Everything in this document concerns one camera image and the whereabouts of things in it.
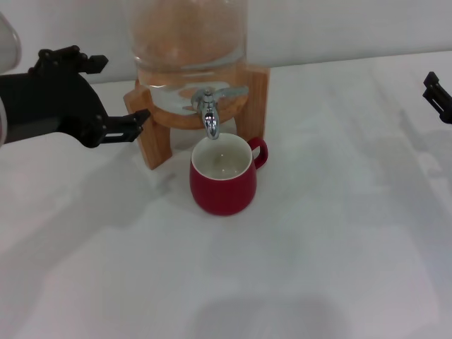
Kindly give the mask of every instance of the white table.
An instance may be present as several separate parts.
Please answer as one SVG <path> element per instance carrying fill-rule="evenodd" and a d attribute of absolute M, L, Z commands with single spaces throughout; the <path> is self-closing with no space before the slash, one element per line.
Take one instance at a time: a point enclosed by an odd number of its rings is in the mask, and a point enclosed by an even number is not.
<path fill-rule="evenodd" d="M 0 338 L 451 338 L 452 126 L 429 71 L 452 92 L 452 52 L 273 69 L 270 159 L 231 218 L 190 196 L 202 131 L 154 172 L 136 144 L 5 145 Z M 131 88 L 95 86 L 113 115 Z"/>

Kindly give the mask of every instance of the wooden stand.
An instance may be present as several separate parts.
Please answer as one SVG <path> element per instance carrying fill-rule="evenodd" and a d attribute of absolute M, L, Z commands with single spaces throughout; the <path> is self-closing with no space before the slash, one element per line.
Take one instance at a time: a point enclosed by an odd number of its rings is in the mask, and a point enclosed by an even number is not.
<path fill-rule="evenodd" d="M 247 66 L 243 76 L 241 82 L 249 87 L 249 95 L 219 101 L 218 111 L 221 123 L 235 118 L 237 135 L 248 141 L 255 137 L 263 138 L 264 135 L 270 69 Z M 135 89 L 124 96 L 124 102 L 129 114 L 142 109 L 151 113 L 138 142 L 144 160 L 152 170 L 172 157 L 170 129 L 204 129 L 198 113 L 182 116 L 156 107 L 149 89 L 138 81 Z"/>

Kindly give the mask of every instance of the metal faucet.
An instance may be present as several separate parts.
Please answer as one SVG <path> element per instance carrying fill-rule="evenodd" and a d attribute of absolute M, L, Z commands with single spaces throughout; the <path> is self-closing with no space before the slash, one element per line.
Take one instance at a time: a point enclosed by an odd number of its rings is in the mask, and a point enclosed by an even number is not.
<path fill-rule="evenodd" d="M 218 114 L 218 100 L 222 97 L 239 97 L 247 95 L 248 88 L 223 88 L 212 93 L 211 90 L 201 88 L 191 97 L 191 105 L 201 115 L 207 137 L 212 140 L 220 136 L 220 115 Z"/>

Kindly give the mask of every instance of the ceramic mug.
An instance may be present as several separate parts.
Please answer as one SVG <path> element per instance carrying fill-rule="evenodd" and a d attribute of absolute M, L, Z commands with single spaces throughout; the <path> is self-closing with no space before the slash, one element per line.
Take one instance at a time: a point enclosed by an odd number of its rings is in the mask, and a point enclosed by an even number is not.
<path fill-rule="evenodd" d="M 261 148 L 254 158 L 253 150 Z M 256 170 L 268 159 L 266 142 L 222 133 L 204 138 L 191 155 L 190 188 L 195 201 L 215 215 L 233 215 L 245 209 L 256 194 Z"/>

